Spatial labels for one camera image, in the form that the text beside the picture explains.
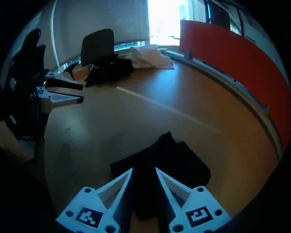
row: black fabric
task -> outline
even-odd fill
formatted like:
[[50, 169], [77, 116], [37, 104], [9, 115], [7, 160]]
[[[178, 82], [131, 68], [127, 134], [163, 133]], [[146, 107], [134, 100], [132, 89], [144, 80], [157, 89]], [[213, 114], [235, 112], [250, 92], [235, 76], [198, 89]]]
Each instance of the black fabric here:
[[140, 220], [156, 216], [155, 167], [190, 188], [205, 186], [211, 176], [209, 168], [184, 142], [176, 143], [170, 132], [152, 146], [110, 167], [114, 177], [137, 167], [134, 211]]
[[92, 62], [94, 67], [85, 79], [85, 87], [103, 84], [108, 82], [117, 82], [123, 77], [128, 77], [133, 70], [132, 62], [128, 59], [120, 59], [116, 55], [103, 56]]

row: white line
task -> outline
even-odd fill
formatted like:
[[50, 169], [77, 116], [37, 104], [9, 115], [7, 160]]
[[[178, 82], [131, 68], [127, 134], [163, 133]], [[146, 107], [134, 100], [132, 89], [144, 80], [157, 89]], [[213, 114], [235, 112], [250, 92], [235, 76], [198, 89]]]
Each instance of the white line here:
[[206, 124], [205, 122], [202, 122], [202, 121], [200, 121], [200, 120], [198, 120], [198, 119], [196, 119], [196, 118], [194, 118], [194, 117], [188, 116], [188, 115], [186, 115], [186, 114], [184, 114], [184, 113], [182, 113], [182, 112], [180, 112], [180, 111], [178, 111], [178, 110], [176, 110], [176, 109], [174, 109], [174, 108], [172, 108], [172, 107], [169, 107], [169, 106], [163, 105], [163, 104], [161, 104], [160, 102], [158, 102], [158, 101], [156, 101], [156, 100], [153, 100], [153, 99], [151, 99], [151, 98], [148, 98], [148, 97], [142, 96], [142, 95], [140, 95], [140, 94], [137, 94], [137, 93], [132, 92], [132, 91], [130, 91], [130, 90], [124, 89], [124, 88], [122, 88], [122, 87], [116, 87], [116, 89], [118, 89], [118, 90], [120, 90], [120, 91], [123, 91], [123, 92], [125, 92], [125, 93], [128, 93], [128, 94], [131, 94], [131, 95], [133, 95], [133, 96], [136, 96], [136, 97], [138, 97], [138, 98], [144, 99], [144, 100], [146, 100], [146, 101], [148, 101], [148, 102], [151, 102], [151, 103], [153, 103], [153, 104], [159, 105], [159, 106], [161, 106], [161, 107], [163, 107], [163, 108], [165, 108], [165, 109], [168, 109], [168, 110], [170, 110], [170, 111], [172, 111], [172, 112], [174, 112], [174, 113], [176, 113], [176, 114], [178, 114], [178, 115], [181, 115], [181, 116], [184, 117], [184, 118], [187, 118], [188, 120], [191, 120], [191, 121], [193, 121], [193, 122], [195, 122], [195, 123], [198, 123], [198, 124], [204, 125], [204, 126], [210, 128], [210, 129], [212, 129], [213, 131], [215, 131], [215, 132], [218, 133], [218, 134], [221, 133], [221, 131], [218, 130], [217, 128], [214, 128], [214, 127], [212, 127], [212, 126]]

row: screw hole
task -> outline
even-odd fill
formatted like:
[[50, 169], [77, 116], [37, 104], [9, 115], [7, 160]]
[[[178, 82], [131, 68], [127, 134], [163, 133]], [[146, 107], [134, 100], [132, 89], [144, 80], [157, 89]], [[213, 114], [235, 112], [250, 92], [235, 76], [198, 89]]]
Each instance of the screw hole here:
[[107, 233], [113, 233], [113, 232], [115, 232], [115, 227], [114, 226], [106, 226], [105, 231]]
[[220, 216], [222, 214], [222, 210], [216, 210], [215, 215]]
[[67, 215], [68, 217], [72, 217], [72, 216], [73, 216], [73, 213], [72, 213], [71, 211], [68, 210], [68, 211], [66, 212], [66, 215]]
[[176, 226], [173, 227], [173, 231], [174, 232], [182, 232], [183, 231], [183, 225], [178, 224]]

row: white roller blind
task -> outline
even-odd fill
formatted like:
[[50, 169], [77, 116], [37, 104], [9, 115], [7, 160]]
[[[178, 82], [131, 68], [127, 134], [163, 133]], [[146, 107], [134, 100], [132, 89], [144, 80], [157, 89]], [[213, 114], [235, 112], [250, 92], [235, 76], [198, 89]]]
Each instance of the white roller blind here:
[[54, 41], [63, 64], [80, 55], [83, 38], [110, 28], [115, 44], [149, 39], [147, 0], [58, 0]]

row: office chair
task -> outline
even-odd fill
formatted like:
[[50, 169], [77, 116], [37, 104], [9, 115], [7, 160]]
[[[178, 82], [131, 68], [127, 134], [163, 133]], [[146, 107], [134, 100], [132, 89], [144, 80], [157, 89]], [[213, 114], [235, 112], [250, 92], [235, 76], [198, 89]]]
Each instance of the office chair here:
[[83, 67], [92, 64], [100, 57], [114, 54], [114, 34], [111, 29], [103, 29], [87, 35], [81, 48]]

